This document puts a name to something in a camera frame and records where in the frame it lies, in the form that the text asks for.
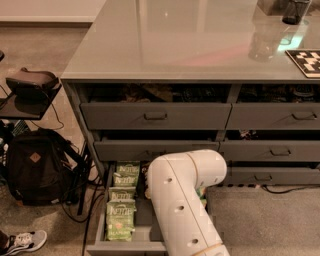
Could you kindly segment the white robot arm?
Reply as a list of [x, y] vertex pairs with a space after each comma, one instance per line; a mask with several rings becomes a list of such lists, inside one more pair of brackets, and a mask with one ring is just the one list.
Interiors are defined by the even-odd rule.
[[221, 183], [227, 174], [214, 150], [162, 155], [148, 168], [148, 187], [169, 256], [230, 256], [197, 189]]

